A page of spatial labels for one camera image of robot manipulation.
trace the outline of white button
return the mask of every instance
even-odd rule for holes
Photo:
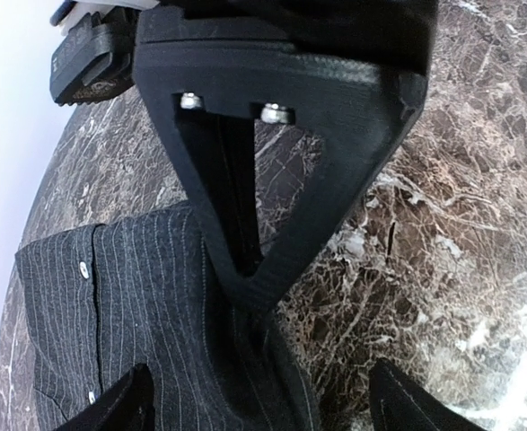
[[[80,262],[80,272],[82,273],[82,277],[86,280],[90,277],[90,272],[87,270],[85,262]]]

